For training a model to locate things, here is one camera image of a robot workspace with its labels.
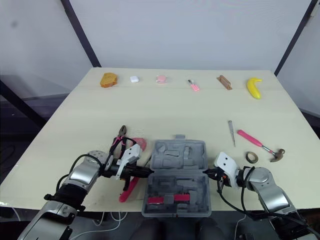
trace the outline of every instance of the screwdriver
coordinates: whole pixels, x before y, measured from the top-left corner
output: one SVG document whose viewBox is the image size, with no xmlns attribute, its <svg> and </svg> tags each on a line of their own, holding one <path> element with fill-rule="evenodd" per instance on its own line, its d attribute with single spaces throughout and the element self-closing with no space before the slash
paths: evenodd
<svg viewBox="0 0 320 240">
<path fill-rule="evenodd" d="M 234 126 L 232 125 L 232 121 L 231 120 L 228 121 L 228 124 L 229 124 L 230 133 L 231 133 L 231 136 L 232 136 L 233 146 L 236 147 Z"/>
</svg>

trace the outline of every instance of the gray tool case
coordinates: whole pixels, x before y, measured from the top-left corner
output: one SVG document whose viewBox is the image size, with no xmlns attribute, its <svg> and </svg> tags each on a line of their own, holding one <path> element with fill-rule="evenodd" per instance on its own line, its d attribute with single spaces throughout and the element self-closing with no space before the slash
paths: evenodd
<svg viewBox="0 0 320 240">
<path fill-rule="evenodd" d="M 211 214 L 206 144 L 176 135 L 157 140 L 151 157 L 142 215 L 145 217 L 208 217 Z M 176 194 L 189 194 L 189 201 L 175 201 Z M 162 203 L 148 200 L 162 198 Z"/>
</svg>

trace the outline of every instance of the pink hammer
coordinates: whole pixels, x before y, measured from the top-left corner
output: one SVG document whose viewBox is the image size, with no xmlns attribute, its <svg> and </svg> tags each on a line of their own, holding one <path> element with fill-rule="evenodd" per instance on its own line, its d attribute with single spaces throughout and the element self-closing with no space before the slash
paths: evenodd
<svg viewBox="0 0 320 240">
<path fill-rule="evenodd" d="M 244 137 L 245 139 L 249 140 L 251 143 L 259 146 L 259 147 L 262 147 L 264 148 L 265 150 L 267 150 L 269 153 L 271 153 L 273 156 L 274 156 L 274 159 L 271 160 L 270 162 L 277 162 L 279 161 L 280 159 L 282 159 L 284 153 L 286 152 L 284 149 L 279 149 L 278 152 L 274 152 L 272 151 L 271 149 L 267 148 L 266 146 L 264 146 L 260 141 L 258 141 L 257 139 L 255 139 L 254 137 L 250 136 L 249 134 L 245 133 L 244 131 L 242 130 L 238 130 L 237 133 Z"/>
</svg>

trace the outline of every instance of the yellow banana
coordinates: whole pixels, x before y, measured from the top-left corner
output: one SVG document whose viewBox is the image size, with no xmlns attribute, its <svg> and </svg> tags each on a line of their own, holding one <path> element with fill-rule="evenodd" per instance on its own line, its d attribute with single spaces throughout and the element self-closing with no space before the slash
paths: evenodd
<svg viewBox="0 0 320 240">
<path fill-rule="evenodd" d="M 246 83 L 246 87 L 248 88 L 249 93 L 251 93 L 252 97 L 254 97 L 255 99 L 260 99 L 261 98 L 261 94 L 260 94 L 258 88 L 255 85 L 256 82 L 262 82 L 262 79 L 259 79 L 259 78 L 256 78 L 256 77 L 252 77 Z"/>
</svg>

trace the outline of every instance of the pliers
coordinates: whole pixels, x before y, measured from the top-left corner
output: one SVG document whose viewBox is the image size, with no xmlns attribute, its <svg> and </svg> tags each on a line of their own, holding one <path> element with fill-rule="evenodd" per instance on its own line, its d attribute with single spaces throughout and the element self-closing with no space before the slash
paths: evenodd
<svg viewBox="0 0 320 240">
<path fill-rule="evenodd" d="M 127 143 L 127 138 L 125 138 L 126 133 L 127 133 L 126 125 L 122 125 L 122 127 L 119 130 L 118 136 L 116 136 L 113 139 L 113 143 L 110 147 L 109 154 L 113 155 L 117 145 L 119 144 L 119 142 L 121 142 L 121 152 L 118 159 L 122 158 L 126 150 L 126 143 Z"/>
</svg>

